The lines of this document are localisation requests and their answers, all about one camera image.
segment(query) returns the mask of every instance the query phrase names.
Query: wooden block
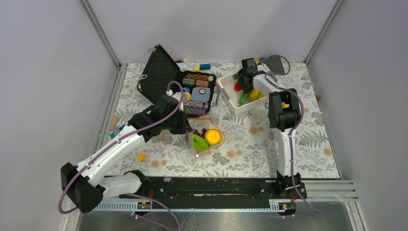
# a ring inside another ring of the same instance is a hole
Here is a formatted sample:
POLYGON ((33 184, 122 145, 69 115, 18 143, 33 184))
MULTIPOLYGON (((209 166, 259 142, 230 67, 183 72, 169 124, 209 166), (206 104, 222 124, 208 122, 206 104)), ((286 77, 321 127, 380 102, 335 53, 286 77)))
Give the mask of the wooden block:
POLYGON ((111 124, 109 125, 109 130, 113 130, 116 127, 116 124, 118 121, 119 121, 119 117, 114 116, 112 118, 111 124))

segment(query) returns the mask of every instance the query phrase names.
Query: floor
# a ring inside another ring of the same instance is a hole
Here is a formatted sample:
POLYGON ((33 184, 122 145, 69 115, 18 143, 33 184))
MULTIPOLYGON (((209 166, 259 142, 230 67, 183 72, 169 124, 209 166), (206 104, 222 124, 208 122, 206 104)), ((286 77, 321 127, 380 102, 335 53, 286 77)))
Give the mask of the floor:
MULTIPOLYGON (((151 103, 137 91, 137 82, 145 64, 128 64, 115 115, 120 118, 117 126, 126 122, 151 103)), ((197 64, 179 64, 182 70, 193 70, 197 64)), ((292 63, 287 76, 277 76, 282 85, 295 88, 305 104, 305 116, 297 129, 297 163, 302 178, 339 179, 339 171, 326 133, 323 118, 314 94, 307 67, 292 63)), ((217 78, 235 73, 239 63, 211 64, 217 78)), ((274 178, 278 167, 278 145, 275 131, 269 128, 267 108, 260 106, 239 115, 227 110, 222 96, 218 105, 212 106, 205 117, 212 118, 226 136, 222 146, 201 153, 186 145, 183 136, 171 135, 168 131, 152 138, 144 146, 130 152, 110 172, 121 175, 139 169, 147 176, 189 177, 257 177, 274 178), (143 153, 146 162, 137 154, 143 153)))
MULTIPOLYGON (((314 231, 351 231, 352 226, 341 202, 314 203, 317 208, 333 213, 334 216, 303 216, 295 218, 276 218, 276 213, 251 212, 176 212, 183 231, 281 231, 281 230, 314 230, 314 231)), ((297 203, 298 214, 310 212, 304 203, 297 203)), ((142 219, 135 220, 130 212, 92 211, 81 214, 76 231, 144 231, 165 230, 142 219)), ((167 212, 149 212, 149 219, 159 221, 170 227, 177 227, 167 212)))

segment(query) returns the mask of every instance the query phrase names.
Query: white basket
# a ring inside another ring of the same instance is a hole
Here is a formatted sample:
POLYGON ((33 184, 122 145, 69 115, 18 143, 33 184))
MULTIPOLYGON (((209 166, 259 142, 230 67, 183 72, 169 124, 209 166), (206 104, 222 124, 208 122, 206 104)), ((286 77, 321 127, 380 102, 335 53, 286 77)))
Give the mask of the white basket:
MULTIPOLYGON (((265 71, 269 72, 269 69, 264 66, 264 65, 258 65, 258 71, 265 71)), ((264 97, 259 100, 252 101, 250 103, 246 103, 239 107, 238 101, 240 100, 240 97, 243 94, 243 90, 241 91, 236 91, 234 89, 235 83, 238 82, 237 79, 234 79, 234 76, 237 76, 238 72, 229 76, 225 76, 222 78, 219 78, 217 80, 218 87, 220 88, 221 94, 224 97, 224 99, 227 101, 228 106, 230 107, 229 109, 234 113, 234 114, 239 114, 248 110, 251 110, 253 108, 256 108, 261 105, 265 105, 268 103, 268 98, 264 97)))

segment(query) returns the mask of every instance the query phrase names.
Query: table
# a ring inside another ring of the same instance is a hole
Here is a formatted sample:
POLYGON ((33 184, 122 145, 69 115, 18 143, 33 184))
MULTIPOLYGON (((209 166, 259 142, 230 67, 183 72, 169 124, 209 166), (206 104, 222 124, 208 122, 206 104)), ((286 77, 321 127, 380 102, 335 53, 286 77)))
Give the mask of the table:
MULTIPOLYGON (((193 70, 198 64, 178 65, 182 70, 193 70)), ((128 64, 115 112, 119 117, 118 127, 151 105, 137 90, 137 82, 144 67, 142 63, 128 64)), ((240 68, 240 63, 211 63, 211 69, 207 72, 220 78, 240 68)), ((295 88, 305 105, 304 120, 297 129, 296 139, 297 163, 302 178, 339 179, 340 174, 306 65, 291 63, 290 73, 277 78, 284 87, 295 88)), ((221 147, 195 158, 195 152, 186 148, 183 136, 163 131, 144 146, 129 152, 109 174, 121 175, 139 169, 147 176, 275 178, 278 144, 275 131, 269 128, 267 112, 266 107, 260 106, 234 115, 220 96, 218 105, 214 105, 205 117, 211 117, 224 132, 226 140, 221 147), (146 156, 145 162, 138 159, 139 153, 146 156)))

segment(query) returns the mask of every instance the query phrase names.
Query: gray wall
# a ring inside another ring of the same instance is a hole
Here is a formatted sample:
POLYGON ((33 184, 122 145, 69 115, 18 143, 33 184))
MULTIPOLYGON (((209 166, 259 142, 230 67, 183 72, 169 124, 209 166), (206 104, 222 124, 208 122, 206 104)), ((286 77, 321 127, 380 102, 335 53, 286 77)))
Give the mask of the gray wall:
POLYGON ((309 65, 371 231, 406 230, 408 1, 349 0, 309 65))
POLYGON ((0 230, 58 229, 60 168, 91 154, 114 73, 77 0, 0 1, 0 230))
POLYGON ((303 61, 336 0, 89 0, 122 62, 160 43, 174 59, 303 61))

